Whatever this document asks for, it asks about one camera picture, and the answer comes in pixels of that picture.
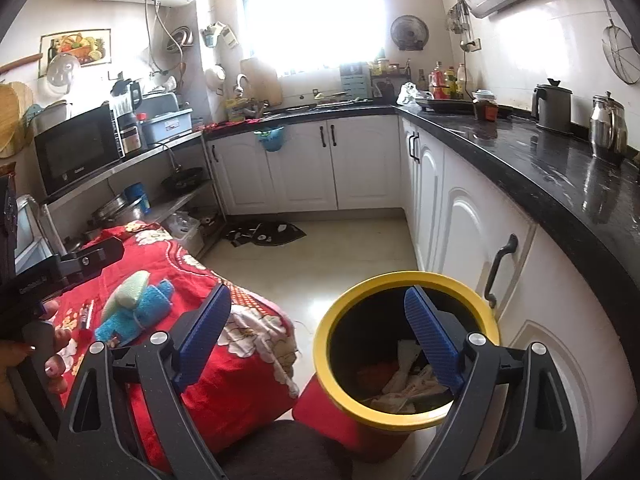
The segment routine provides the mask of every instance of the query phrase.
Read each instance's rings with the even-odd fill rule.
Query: tile floor
[[[296,222],[306,237],[279,247],[221,240],[202,263],[221,276],[278,304],[294,321],[300,354],[294,380],[302,391],[314,373],[312,341],[329,306],[348,288],[386,272],[415,270],[404,219]],[[356,464],[354,480],[404,480],[434,429],[412,434],[388,462]]]

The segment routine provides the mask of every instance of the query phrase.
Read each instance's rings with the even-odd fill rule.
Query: microwave
[[[118,125],[108,104],[38,134],[36,156],[47,195],[118,162],[123,156]]]

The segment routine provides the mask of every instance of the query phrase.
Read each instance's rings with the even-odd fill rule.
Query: hanging strainer
[[[609,3],[603,0],[611,25],[602,33],[602,49],[609,66],[628,85],[640,80],[640,54],[635,49],[631,37],[613,23]]]

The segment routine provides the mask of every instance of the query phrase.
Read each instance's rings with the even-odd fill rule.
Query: metal screw
[[[546,346],[544,346],[542,343],[533,343],[533,345],[531,345],[531,350],[533,350],[538,355],[546,354]]]
[[[104,343],[102,341],[96,341],[91,346],[89,346],[89,352],[92,354],[99,354],[104,350]]]
[[[469,342],[476,346],[482,346],[486,343],[486,338],[479,333],[473,333],[469,335]]]
[[[167,335],[166,332],[156,332],[151,336],[150,341],[152,345],[161,345],[167,339],[169,339],[169,336]]]

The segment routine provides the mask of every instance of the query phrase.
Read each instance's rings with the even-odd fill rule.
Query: stainless steel kettle
[[[593,156],[619,166],[626,154],[625,107],[606,96],[594,96],[589,140]]]
[[[560,82],[548,79],[548,85],[538,85],[533,91],[531,117],[543,130],[571,133],[571,90],[560,88]]]

